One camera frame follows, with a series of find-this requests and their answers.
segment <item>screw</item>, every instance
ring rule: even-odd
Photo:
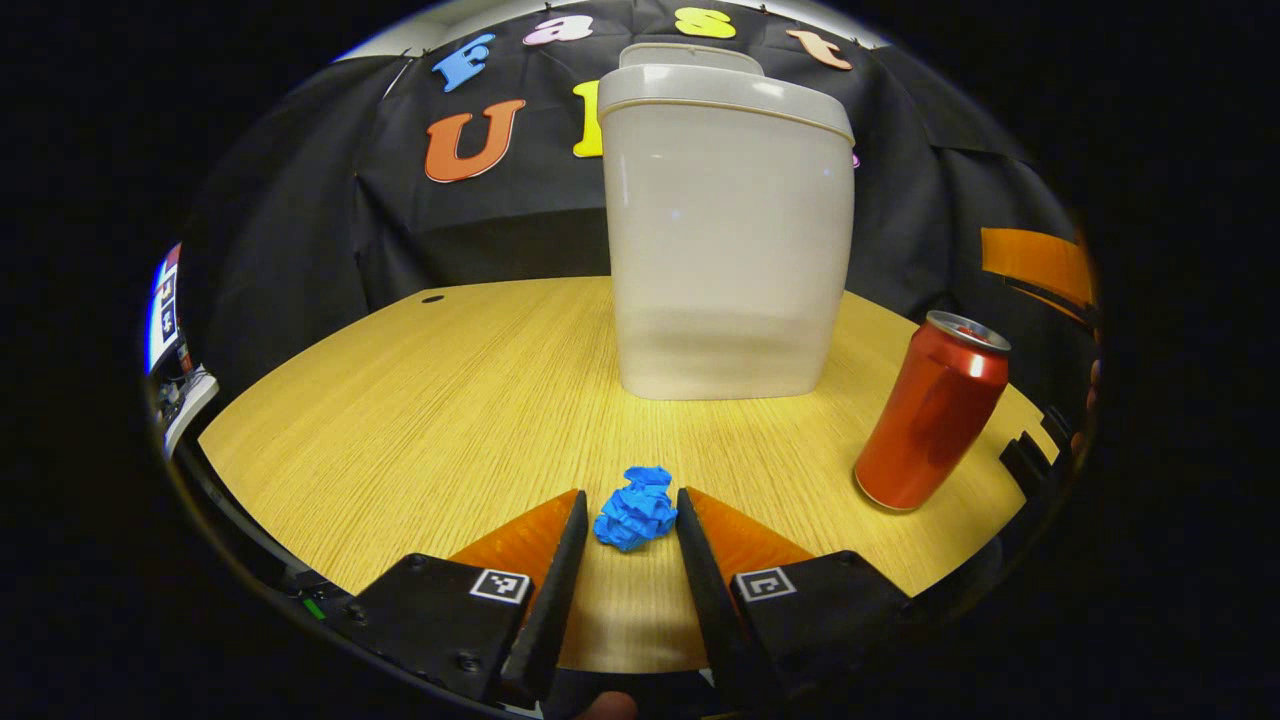
[[[480,659],[471,655],[470,652],[458,653],[458,669],[463,673],[479,673],[480,671]]]

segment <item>wooden table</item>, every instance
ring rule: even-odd
[[[608,278],[426,291],[259,380],[200,443],[264,528],[351,593],[407,552],[447,557],[570,488],[594,518],[623,470],[662,465],[672,498],[695,486],[810,552],[855,550],[915,594],[1021,506],[1005,445],[1028,430],[1050,459],[1057,450],[1010,387],[922,509],[861,496],[851,468],[914,329],[846,292],[813,393],[660,402],[618,383]],[[707,666],[675,532],[626,555],[588,537],[561,665]]]

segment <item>can lid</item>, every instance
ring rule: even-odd
[[[641,104],[709,105],[797,120],[835,132],[854,145],[849,113],[835,97],[764,77],[741,53],[680,42],[640,42],[622,50],[620,68],[600,78],[599,110]]]
[[[942,310],[929,310],[924,318],[931,325],[969,345],[1001,354],[1012,350],[1002,334],[969,318]]]

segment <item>blue crumpled paper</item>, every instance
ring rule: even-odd
[[[627,552],[669,533],[676,509],[667,497],[671,473],[660,466],[631,468],[622,477],[631,484],[613,491],[593,530],[600,542]]]

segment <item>red can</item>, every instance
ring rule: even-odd
[[[876,502],[914,510],[933,495],[978,439],[1009,384],[1010,345],[979,323],[931,311],[906,360],[854,480]]]

